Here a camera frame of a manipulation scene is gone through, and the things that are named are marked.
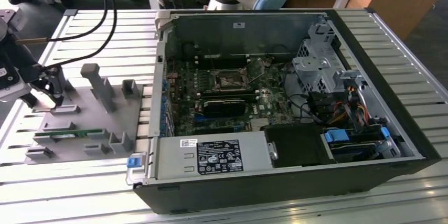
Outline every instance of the warning label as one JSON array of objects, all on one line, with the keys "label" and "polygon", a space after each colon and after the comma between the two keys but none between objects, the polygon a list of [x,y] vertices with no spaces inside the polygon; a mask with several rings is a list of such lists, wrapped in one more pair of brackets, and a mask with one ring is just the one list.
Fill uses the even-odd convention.
[{"label": "warning label", "polygon": [[200,175],[243,171],[243,157],[238,140],[198,143]]}]

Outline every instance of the sticker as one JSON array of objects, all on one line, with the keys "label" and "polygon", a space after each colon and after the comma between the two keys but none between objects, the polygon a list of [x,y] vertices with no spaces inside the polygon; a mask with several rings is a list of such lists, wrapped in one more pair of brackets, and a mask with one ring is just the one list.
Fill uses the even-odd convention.
[{"label": "sticker", "polygon": [[183,147],[196,147],[198,139],[182,139],[180,148]]},{"label": "sticker", "polygon": [[199,174],[243,171],[243,157],[238,140],[196,143]]},{"label": "sticker", "polygon": [[234,23],[234,29],[243,29],[246,28],[246,23]]},{"label": "sticker", "polygon": [[6,76],[7,73],[8,73],[7,69],[6,68],[0,68],[0,77]]},{"label": "sticker", "polygon": [[74,138],[74,137],[76,137],[76,135],[74,135],[74,134],[52,136],[54,139],[59,139],[59,138]]}]

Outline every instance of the barcode sticker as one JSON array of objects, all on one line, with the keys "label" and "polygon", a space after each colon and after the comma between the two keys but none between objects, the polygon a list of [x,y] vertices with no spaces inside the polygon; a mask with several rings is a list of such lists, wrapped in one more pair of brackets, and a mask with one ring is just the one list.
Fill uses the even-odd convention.
[{"label": "barcode sticker", "polygon": [[196,147],[198,139],[182,139],[180,140],[180,148],[184,147]]}]

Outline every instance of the yellow wire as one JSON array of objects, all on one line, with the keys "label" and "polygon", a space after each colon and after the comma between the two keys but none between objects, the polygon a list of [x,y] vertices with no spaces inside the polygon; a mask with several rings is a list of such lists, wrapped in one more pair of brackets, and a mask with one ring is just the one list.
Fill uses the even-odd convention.
[{"label": "yellow wire", "polygon": [[340,116],[338,116],[338,118],[335,118],[334,121],[330,122],[330,124],[334,124],[335,122],[338,122],[340,119],[343,119],[347,115],[347,112],[344,112]]}]

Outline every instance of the metal slatted surface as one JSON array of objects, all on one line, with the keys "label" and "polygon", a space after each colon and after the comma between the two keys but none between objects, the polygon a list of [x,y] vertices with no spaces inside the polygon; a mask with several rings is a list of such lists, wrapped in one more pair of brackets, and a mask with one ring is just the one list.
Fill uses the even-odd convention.
[{"label": "metal slatted surface", "polygon": [[[162,216],[134,194],[124,182],[127,159],[27,166],[24,152],[42,121],[42,114],[16,102],[0,131],[0,216],[2,223],[404,223],[443,222],[448,217],[448,105],[446,91],[387,29],[364,10],[339,11],[348,27],[378,65],[386,80],[424,129],[444,160],[414,175],[395,178],[368,193],[312,198],[256,206]],[[156,41],[151,10],[120,11],[118,34],[95,59],[100,74],[112,84],[134,78],[146,85],[138,151],[148,145],[152,71]],[[102,11],[80,11],[64,17],[55,36],[78,34],[99,22]],[[62,61],[91,53],[110,31],[111,16],[91,36],[79,41],[51,43],[43,62]],[[82,63],[64,68],[75,86]]]}]

